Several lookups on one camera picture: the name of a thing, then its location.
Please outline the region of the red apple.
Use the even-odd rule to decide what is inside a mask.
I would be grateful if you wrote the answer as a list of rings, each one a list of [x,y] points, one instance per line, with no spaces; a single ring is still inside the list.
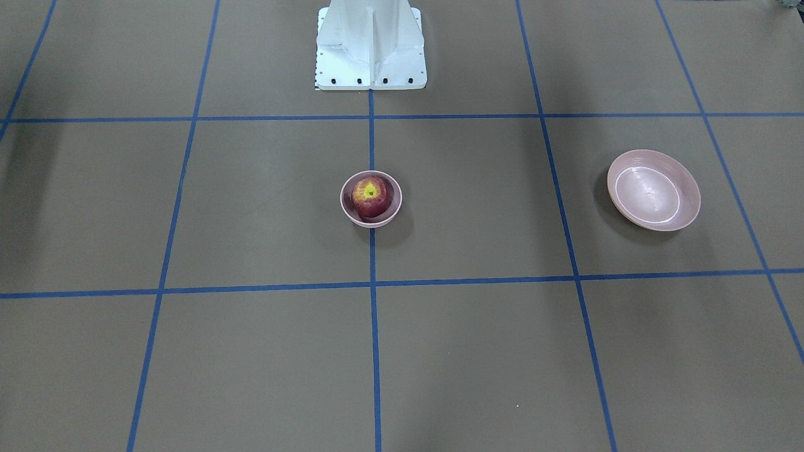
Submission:
[[[389,183],[376,175],[361,178],[351,190],[350,197],[360,218],[378,217],[391,205]]]

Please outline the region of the pink bowl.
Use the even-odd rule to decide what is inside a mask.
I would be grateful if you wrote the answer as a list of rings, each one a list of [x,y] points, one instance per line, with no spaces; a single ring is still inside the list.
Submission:
[[[358,216],[358,212],[356,211],[356,209],[354,209],[350,196],[354,185],[356,185],[356,183],[359,180],[361,180],[361,178],[364,178],[369,175],[381,176],[388,181],[390,187],[391,205],[389,209],[385,211],[384,214],[379,215],[378,217],[360,218]],[[347,215],[347,217],[350,218],[350,220],[353,223],[357,224],[358,226],[361,226],[362,228],[369,228],[369,229],[380,228],[385,224],[390,223],[393,220],[393,218],[395,218],[398,215],[398,212],[402,206],[402,200],[403,200],[403,194],[399,183],[393,177],[391,177],[391,175],[382,171],[361,171],[359,173],[356,173],[355,175],[352,175],[350,178],[348,178],[347,181],[345,181],[340,191],[340,204],[342,207],[342,211],[344,211],[344,213]]]

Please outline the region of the pink plate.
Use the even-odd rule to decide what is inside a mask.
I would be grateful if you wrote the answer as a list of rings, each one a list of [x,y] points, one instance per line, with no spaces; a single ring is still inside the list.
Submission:
[[[675,232],[700,215],[702,197],[694,176],[659,151],[633,149],[614,158],[606,185],[615,209],[644,229]]]

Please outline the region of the brown paper table cover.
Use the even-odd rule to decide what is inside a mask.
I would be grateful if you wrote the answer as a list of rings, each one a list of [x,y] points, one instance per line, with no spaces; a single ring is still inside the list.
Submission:
[[[415,4],[425,89],[321,92],[324,1],[2,2],[3,451],[802,450],[798,12]]]

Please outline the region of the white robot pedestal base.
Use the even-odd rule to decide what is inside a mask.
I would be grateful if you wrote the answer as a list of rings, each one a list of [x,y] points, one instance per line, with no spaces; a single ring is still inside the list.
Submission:
[[[422,14],[408,1],[332,1],[318,10],[314,87],[419,90],[428,83]]]

